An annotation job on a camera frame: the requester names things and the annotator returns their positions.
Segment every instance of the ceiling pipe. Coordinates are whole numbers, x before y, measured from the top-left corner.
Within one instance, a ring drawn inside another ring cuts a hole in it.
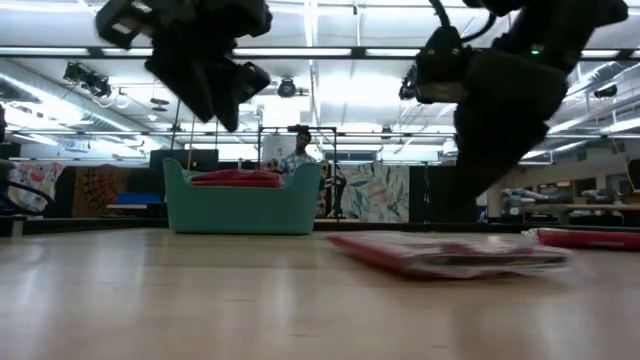
[[[90,99],[66,89],[65,87],[58,85],[50,80],[47,80],[10,60],[0,59],[0,68],[2,68],[2,75],[8,79],[13,79],[16,82],[24,84],[28,87],[40,90],[53,98],[61,99],[64,103],[70,104],[77,108],[79,112],[84,113],[87,116],[92,116],[98,121],[109,124],[110,126],[120,131],[149,131],[150,129],[140,125],[139,123],[128,119],[113,110],[103,108],[94,103]],[[166,138],[154,139],[162,145],[168,145],[169,140]]]

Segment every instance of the desk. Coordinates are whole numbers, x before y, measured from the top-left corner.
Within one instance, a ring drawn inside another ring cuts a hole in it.
[[[520,207],[520,213],[547,213],[555,214],[560,218],[560,223],[569,222],[569,214],[575,210],[587,211],[619,211],[623,215],[629,212],[640,212],[640,205],[610,205],[610,204],[540,204],[540,205],[523,205]]]

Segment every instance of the fluorescent light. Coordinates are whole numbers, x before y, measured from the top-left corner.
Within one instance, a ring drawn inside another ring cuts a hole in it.
[[[140,131],[127,131],[126,133],[122,133],[120,134],[119,131],[87,131],[87,134],[89,135],[124,135],[124,136],[129,136],[129,135],[142,135],[142,132]]]
[[[351,49],[340,48],[244,48],[233,50],[235,56],[349,56]]]
[[[51,145],[51,146],[57,146],[58,145],[57,141],[55,141],[55,140],[53,140],[51,138],[48,138],[46,136],[41,136],[41,135],[37,135],[37,134],[33,134],[33,135],[30,135],[30,136],[15,134],[13,136],[15,136],[17,138],[20,138],[20,139],[25,139],[25,140],[29,140],[29,141],[35,141],[35,142],[38,142],[40,144]]]
[[[444,135],[453,135],[456,133],[456,128],[453,125],[429,125],[427,126],[424,133],[436,133],[436,134],[444,134]]]
[[[542,155],[544,153],[546,153],[546,151],[540,151],[540,150],[529,151],[528,153],[524,154],[524,156],[522,158],[523,159],[531,159],[531,158],[534,158],[536,156],[540,156],[540,155]]]
[[[599,58],[599,57],[615,57],[620,53],[620,50],[584,50],[582,52],[582,57],[589,58]]]
[[[629,130],[629,129],[633,129],[640,126],[640,118],[638,119],[632,119],[632,120],[625,120],[625,121],[618,121],[617,123],[607,126],[605,128],[603,128],[601,130],[601,132],[603,133],[614,133],[614,132],[619,132],[619,131],[625,131],[625,130]]]
[[[522,166],[548,166],[553,165],[550,161],[520,161],[518,165]]]
[[[100,119],[100,120],[102,120],[102,121],[106,122],[107,124],[109,124],[109,125],[111,125],[111,126],[113,126],[113,127],[115,127],[115,128],[118,128],[118,129],[120,129],[120,130],[122,130],[122,131],[131,131],[131,129],[130,129],[130,128],[128,128],[128,127],[126,127],[126,126],[124,126],[124,125],[120,124],[120,123],[119,123],[119,122],[117,122],[117,121],[111,120],[111,119],[109,119],[109,118],[106,118],[106,117],[104,117],[104,116],[98,115],[98,114],[96,114],[96,113],[93,113],[93,116],[97,117],[98,119]]]
[[[57,131],[57,130],[26,130],[19,131],[20,133],[25,133],[29,135],[38,134],[38,135],[77,135],[77,131]]]
[[[410,57],[416,56],[420,49],[368,49],[367,56]]]
[[[569,120],[569,121],[565,121],[563,123],[560,123],[558,125],[555,125],[553,127],[551,127],[551,129],[549,129],[549,134],[555,134],[557,132],[561,132],[561,131],[565,131],[568,130],[578,124],[580,124],[582,121],[581,120]]]
[[[0,47],[0,55],[89,55],[86,48],[57,48],[57,47]]]
[[[578,141],[578,142],[570,143],[570,144],[563,145],[563,146],[560,146],[560,147],[554,149],[553,152],[567,151],[567,150],[573,149],[575,147],[582,146],[585,143],[586,143],[586,141]]]
[[[113,49],[113,48],[103,48],[102,52],[108,56],[140,56],[140,57],[148,57],[153,54],[152,48],[135,48],[135,49]]]

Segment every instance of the person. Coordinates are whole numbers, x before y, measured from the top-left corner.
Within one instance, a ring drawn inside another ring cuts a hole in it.
[[[280,171],[284,175],[293,175],[296,169],[306,163],[316,162],[311,155],[307,154],[307,145],[311,142],[309,130],[300,130],[296,136],[296,149],[280,162]]]

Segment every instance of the teal basket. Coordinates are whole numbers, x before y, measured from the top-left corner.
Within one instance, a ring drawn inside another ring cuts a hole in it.
[[[319,164],[303,164],[278,189],[192,186],[175,159],[164,159],[169,227],[177,233],[286,234],[313,231],[322,178]]]

